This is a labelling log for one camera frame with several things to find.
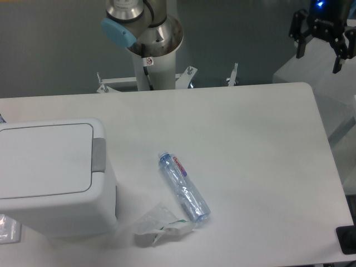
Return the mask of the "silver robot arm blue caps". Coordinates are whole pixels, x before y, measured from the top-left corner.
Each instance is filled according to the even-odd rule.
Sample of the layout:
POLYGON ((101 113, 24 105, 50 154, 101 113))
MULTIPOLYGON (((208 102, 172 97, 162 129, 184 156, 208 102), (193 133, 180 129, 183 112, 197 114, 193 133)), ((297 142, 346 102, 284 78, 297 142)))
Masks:
MULTIPOLYGON (((304 56, 307 37, 323 40, 335 52, 333 73, 338 73, 343 61, 355 57, 355 27, 347 23, 353 8, 354 1, 311 1, 309 9, 296 11, 289 30, 298 44, 296 57, 304 56)), ((183 39, 166 1, 107 1, 101 27, 113 43, 141 58, 165 56, 183 39)))

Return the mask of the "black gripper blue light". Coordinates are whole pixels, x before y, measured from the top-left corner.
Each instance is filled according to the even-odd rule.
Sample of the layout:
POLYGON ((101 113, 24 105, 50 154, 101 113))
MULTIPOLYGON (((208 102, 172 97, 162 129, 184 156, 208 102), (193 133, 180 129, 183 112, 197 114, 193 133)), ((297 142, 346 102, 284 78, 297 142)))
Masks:
POLYGON ((297 43, 296 58, 302 58, 306 49, 306 38, 330 42, 336 54, 333 73, 338 73, 348 59, 355 57, 355 27, 347 27, 349 1, 312 0, 309 12, 300 9, 293 14, 289 37, 297 43))

